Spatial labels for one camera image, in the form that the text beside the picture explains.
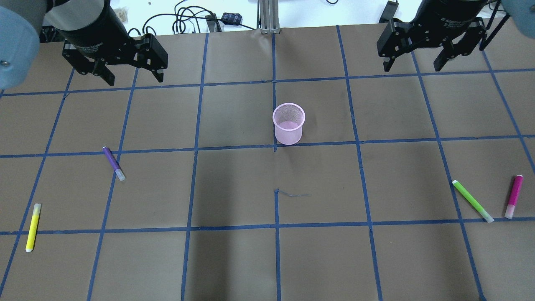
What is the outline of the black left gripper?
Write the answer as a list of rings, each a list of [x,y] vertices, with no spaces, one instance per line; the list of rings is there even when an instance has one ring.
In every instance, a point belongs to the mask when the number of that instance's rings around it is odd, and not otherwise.
[[[115,75],[107,65],[130,65],[164,81],[166,50],[153,34],[130,37],[109,0],[48,0],[45,19],[65,38],[62,55],[79,74],[114,86]]]

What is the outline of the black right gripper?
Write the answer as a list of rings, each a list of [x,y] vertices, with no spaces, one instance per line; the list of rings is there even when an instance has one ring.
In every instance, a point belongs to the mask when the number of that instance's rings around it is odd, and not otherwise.
[[[397,57],[420,48],[443,48],[433,63],[436,72],[458,55],[470,55],[486,32],[483,19],[478,17],[486,3],[485,0],[423,0],[412,21],[390,19],[377,40],[384,72],[390,72]]]

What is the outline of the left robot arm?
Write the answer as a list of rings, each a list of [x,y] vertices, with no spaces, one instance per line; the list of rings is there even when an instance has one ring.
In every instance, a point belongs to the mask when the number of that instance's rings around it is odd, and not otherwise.
[[[109,65],[149,70],[158,82],[168,53],[157,38],[129,36],[109,0],[2,0],[0,7],[0,86],[22,84],[38,54],[44,22],[65,39],[62,56],[76,72],[115,83]]]

